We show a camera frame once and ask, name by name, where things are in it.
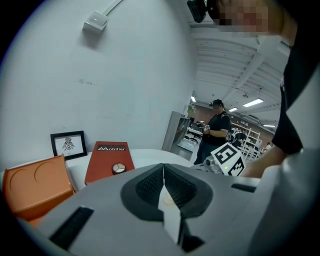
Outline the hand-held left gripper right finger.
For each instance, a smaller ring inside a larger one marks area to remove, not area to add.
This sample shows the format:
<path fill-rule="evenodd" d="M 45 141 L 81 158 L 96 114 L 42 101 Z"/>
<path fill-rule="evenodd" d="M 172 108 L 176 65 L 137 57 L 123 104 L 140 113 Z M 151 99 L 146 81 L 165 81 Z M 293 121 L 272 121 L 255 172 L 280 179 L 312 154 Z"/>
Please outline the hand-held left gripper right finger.
<path fill-rule="evenodd" d="M 167 221 L 178 223 L 178 244 L 165 245 L 166 256 L 248 256 L 255 227 L 247 217 L 258 178 L 225 176 L 164 165 L 164 185 L 179 209 Z"/>

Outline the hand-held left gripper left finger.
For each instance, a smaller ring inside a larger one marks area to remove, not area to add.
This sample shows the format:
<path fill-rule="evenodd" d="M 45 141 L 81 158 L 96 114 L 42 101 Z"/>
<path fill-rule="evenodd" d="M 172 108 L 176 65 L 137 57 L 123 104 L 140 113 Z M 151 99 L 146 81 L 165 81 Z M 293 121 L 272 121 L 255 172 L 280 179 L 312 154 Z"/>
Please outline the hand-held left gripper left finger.
<path fill-rule="evenodd" d="M 129 212 L 121 200 L 121 188 L 145 173 L 149 166 L 88 184 L 52 209 L 37 229 L 50 238 L 80 206 L 92 215 L 70 245 L 76 256 L 184 256 L 159 221 L 144 221 Z"/>

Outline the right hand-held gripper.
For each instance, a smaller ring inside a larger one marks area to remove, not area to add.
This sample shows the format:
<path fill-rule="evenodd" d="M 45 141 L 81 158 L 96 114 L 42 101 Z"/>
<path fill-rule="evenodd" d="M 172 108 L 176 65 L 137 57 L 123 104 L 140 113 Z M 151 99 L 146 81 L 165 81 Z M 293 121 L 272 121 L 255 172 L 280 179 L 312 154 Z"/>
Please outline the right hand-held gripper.
<path fill-rule="evenodd" d="M 246 168 L 242 153 L 228 142 L 213 150 L 203 164 L 209 172 L 232 177 Z"/>

